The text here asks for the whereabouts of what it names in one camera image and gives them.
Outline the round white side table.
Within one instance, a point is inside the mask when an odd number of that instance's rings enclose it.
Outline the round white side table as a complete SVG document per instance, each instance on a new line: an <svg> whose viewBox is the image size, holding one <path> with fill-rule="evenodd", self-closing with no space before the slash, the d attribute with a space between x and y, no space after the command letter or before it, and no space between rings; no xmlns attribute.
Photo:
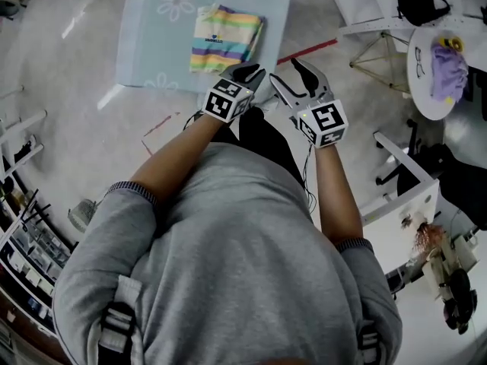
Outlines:
<svg viewBox="0 0 487 365"><path fill-rule="evenodd" d="M443 101L438 102L431 97L431 47L438 43L439 37L459 36L450 30L435 30L431 28L415 30L409 41L406 63L407 78L412 99L420 113L427 119L433 121L446 117L456 104L451 105ZM425 71L425 75L420 79L417 78L415 71L416 46L422 51L422 67Z"/></svg>

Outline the black hanging cap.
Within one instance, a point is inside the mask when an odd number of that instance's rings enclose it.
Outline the black hanging cap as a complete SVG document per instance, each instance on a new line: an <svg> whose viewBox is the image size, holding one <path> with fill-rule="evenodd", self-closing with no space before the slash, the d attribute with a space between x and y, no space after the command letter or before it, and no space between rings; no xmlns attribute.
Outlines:
<svg viewBox="0 0 487 365"><path fill-rule="evenodd" d="M397 0L397 11L400 19L420 27L449 14L450 5L447 0Z"/></svg>

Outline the small yellow toy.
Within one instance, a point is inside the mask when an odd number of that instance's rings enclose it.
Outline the small yellow toy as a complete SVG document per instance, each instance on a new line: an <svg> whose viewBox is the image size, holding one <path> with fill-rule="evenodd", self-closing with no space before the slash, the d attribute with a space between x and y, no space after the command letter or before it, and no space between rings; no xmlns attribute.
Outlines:
<svg viewBox="0 0 487 365"><path fill-rule="evenodd" d="M452 50L455 50L456 52L459 52L459 53L462 53L463 49L464 49L463 41L459 37L456 37L456 36L439 37L438 43L446 49L452 49Z"/></svg>

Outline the black office chair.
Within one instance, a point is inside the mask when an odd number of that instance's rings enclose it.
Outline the black office chair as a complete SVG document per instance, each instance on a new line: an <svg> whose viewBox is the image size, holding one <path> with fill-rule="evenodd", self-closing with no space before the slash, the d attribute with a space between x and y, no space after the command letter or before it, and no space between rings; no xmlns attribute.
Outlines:
<svg viewBox="0 0 487 365"><path fill-rule="evenodd" d="M412 129L408 155L430 176L439 179L442 196L482 231L487 231L487 169L459 161L445 144L420 145L418 124Z"/></svg>

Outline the light blue padded table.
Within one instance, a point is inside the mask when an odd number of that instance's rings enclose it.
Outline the light blue padded table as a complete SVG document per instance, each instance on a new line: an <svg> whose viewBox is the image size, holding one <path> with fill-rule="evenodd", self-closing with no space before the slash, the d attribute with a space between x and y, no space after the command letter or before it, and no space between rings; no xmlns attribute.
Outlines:
<svg viewBox="0 0 487 365"><path fill-rule="evenodd" d="M119 33L116 81L205 93L212 75L189 70L197 11L223 5L263 18L253 60L268 73L277 65L290 0L126 0Z"/></svg>

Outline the white frame stand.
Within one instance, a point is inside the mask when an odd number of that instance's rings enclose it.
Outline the white frame stand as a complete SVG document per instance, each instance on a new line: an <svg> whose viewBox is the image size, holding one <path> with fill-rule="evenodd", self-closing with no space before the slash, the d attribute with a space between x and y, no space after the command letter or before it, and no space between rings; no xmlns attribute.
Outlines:
<svg viewBox="0 0 487 365"><path fill-rule="evenodd" d="M32 125L45 119L47 115L47 111L42 109L28 119L22 120L19 118L18 121L9 125L6 123L5 118L2 118L2 111L0 110L0 181L3 182L6 177L12 176L14 171L44 149L43 144L35 144L25 157L19 161L14 161L14 155L10 152L9 142L19 138Z"/></svg>

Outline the person's black trousers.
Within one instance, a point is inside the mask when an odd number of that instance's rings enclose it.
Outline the person's black trousers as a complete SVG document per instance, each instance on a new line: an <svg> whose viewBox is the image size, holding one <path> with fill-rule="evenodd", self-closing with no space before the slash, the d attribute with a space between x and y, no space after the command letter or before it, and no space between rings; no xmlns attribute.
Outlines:
<svg viewBox="0 0 487 365"><path fill-rule="evenodd" d="M221 127L214 143L233 144L252 151L285 168L304 188L304 181L285 137L265 120L264 112L252 107L240 116L239 137L229 127Z"/></svg>

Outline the person's right forearm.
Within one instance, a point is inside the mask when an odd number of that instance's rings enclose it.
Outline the person's right forearm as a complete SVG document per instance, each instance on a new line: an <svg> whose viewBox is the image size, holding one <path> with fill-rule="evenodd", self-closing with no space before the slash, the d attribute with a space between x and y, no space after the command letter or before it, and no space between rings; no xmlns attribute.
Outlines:
<svg viewBox="0 0 487 365"><path fill-rule="evenodd" d="M361 215L335 145L315 149L323 234L334 244L363 237Z"/></svg>

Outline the person's white shoe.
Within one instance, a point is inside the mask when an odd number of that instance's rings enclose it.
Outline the person's white shoe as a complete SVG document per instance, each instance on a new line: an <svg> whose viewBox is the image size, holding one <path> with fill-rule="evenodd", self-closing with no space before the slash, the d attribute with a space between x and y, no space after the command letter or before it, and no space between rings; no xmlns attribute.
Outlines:
<svg viewBox="0 0 487 365"><path fill-rule="evenodd" d="M252 106L260 108L264 113L273 111L279 104L279 96L276 92L269 88L266 92L262 93L259 97L254 97Z"/></svg>

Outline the white cluttered shelf unit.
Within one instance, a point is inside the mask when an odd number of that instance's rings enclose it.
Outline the white cluttered shelf unit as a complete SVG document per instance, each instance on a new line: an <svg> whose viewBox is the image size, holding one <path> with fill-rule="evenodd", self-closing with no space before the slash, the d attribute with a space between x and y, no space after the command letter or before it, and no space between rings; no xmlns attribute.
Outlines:
<svg viewBox="0 0 487 365"><path fill-rule="evenodd" d="M51 230L23 232L18 215L25 194L15 189L0 198L0 294L40 331L54 337L54 287L74 247L50 221Z"/></svg>

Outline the person's grey sweatshirt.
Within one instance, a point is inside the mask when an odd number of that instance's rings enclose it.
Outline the person's grey sweatshirt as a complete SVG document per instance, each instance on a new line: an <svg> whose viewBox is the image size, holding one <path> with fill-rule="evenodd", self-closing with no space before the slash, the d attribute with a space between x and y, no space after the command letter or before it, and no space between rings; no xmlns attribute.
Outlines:
<svg viewBox="0 0 487 365"><path fill-rule="evenodd" d="M377 334L380 365L392 365L402 342L372 245L333 244L287 170L230 144L210 144L167 205L133 182L110 187L53 295L75 365L96 362L120 278L141 286L132 309L146 365L363 365L365 332Z"/></svg>

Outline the black metal rack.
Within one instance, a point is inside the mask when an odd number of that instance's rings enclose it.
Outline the black metal rack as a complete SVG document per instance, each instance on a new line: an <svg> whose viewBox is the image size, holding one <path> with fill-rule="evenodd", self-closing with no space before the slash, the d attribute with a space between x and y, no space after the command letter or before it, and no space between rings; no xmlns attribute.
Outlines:
<svg viewBox="0 0 487 365"><path fill-rule="evenodd" d="M31 230L39 232L46 232L51 230L49 225L49 214L46 211L51 207L51 204L41 206L38 202L39 189L29 191L24 195L25 205L20 210L18 220L20 228L24 233L29 234Z"/></svg>

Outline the pastel striped shirt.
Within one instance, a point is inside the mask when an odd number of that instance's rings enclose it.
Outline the pastel striped shirt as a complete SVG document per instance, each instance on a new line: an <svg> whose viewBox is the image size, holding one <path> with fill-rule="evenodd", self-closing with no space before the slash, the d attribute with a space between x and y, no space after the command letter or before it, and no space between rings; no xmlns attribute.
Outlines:
<svg viewBox="0 0 487 365"><path fill-rule="evenodd" d="M266 19L223 5L198 9L189 70L221 73L253 57Z"/></svg>

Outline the grey mesh basket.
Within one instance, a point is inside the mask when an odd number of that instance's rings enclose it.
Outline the grey mesh basket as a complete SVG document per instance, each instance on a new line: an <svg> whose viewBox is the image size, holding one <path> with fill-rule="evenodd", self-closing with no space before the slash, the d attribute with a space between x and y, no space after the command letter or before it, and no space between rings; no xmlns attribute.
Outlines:
<svg viewBox="0 0 487 365"><path fill-rule="evenodd" d="M84 233L96 210L96 202L89 199L83 199L74 208L68 210L68 219L76 230Z"/></svg>

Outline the yellow metal table legs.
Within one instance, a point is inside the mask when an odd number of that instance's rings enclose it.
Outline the yellow metal table legs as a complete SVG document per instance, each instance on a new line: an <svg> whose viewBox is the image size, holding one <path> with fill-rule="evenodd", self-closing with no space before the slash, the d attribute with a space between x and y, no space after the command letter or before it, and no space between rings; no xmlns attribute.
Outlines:
<svg viewBox="0 0 487 365"><path fill-rule="evenodd" d="M410 98L406 73L408 47L407 40L380 32L351 59L349 67Z"/></svg>

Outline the person's left forearm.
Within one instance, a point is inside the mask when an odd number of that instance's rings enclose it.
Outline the person's left forearm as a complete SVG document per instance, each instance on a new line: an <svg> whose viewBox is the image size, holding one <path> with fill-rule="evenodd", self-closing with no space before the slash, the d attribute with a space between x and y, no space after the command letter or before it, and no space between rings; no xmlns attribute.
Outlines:
<svg viewBox="0 0 487 365"><path fill-rule="evenodd" d="M181 187L223 125L207 114L200 116L145 161L130 181L147 189L160 203L165 202Z"/></svg>

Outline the crumpled purple cloth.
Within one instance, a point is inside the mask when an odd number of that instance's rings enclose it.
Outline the crumpled purple cloth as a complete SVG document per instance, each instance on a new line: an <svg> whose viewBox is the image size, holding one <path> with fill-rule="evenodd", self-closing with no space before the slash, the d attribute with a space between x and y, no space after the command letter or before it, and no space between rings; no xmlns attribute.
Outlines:
<svg viewBox="0 0 487 365"><path fill-rule="evenodd" d="M468 65L461 53L439 43L431 47L431 97L454 105L463 96L468 81Z"/></svg>

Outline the red stick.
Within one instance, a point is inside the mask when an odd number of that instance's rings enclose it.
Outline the red stick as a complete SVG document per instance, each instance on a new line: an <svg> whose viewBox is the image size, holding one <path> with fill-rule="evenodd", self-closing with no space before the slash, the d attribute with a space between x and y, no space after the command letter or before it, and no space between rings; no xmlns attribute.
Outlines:
<svg viewBox="0 0 487 365"><path fill-rule="evenodd" d="M338 40L335 38L335 39L332 39L332 40L327 40L326 42L323 42L323 43L318 43L317 45L314 45L314 46L311 46L311 47L308 47L306 49L302 49L298 52L294 52L288 56L285 56L285 57L282 57L280 58L278 61L277 61L277 65L280 65L280 64L283 64L283 63L286 63L288 61L291 61L292 59L297 59L299 57L302 57L302 56L306 56L308 54L311 54L312 52L316 52L320 49L324 49L328 46L333 46L335 44L338 43Z"/></svg>

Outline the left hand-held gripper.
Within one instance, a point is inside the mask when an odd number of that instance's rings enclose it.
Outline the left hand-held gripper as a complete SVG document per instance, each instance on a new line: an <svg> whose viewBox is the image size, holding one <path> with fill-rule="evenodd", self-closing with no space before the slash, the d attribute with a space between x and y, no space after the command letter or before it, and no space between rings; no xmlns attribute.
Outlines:
<svg viewBox="0 0 487 365"><path fill-rule="evenodd" d="M228 66L207 90L202 111L225 123L243 115L266 77L266 70L259 67L254 62Z"/></svg>

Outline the white square stool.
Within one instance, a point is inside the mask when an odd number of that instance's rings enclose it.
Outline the white square stool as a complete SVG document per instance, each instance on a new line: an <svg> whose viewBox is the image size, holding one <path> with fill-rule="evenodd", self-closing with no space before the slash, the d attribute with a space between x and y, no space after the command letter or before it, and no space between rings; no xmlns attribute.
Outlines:
<svg viewBox="0 0 487 365"><path fill-rule="evenodd" d="M364 237L371 242L384 274L389 274L417 255L417 230L421 224L434 220L439 181L382 133L375 132L374 139L419 181L407 192L362 217Z"/></svg>

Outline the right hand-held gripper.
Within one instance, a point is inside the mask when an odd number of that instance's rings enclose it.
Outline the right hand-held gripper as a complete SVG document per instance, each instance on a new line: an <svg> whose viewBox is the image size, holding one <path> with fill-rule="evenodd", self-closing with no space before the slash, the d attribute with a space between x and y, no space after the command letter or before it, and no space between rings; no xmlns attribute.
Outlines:
<svg viewBox="0 0 487 365"><path fill-rule="evenodd" d="M316 66L296 58L291 63L307 93L297 94L274 74L269 75L269 81L278 97L291 108L295 128L315 148L338 143L349 127L342 102L335 98L325 74Z"/></svg>

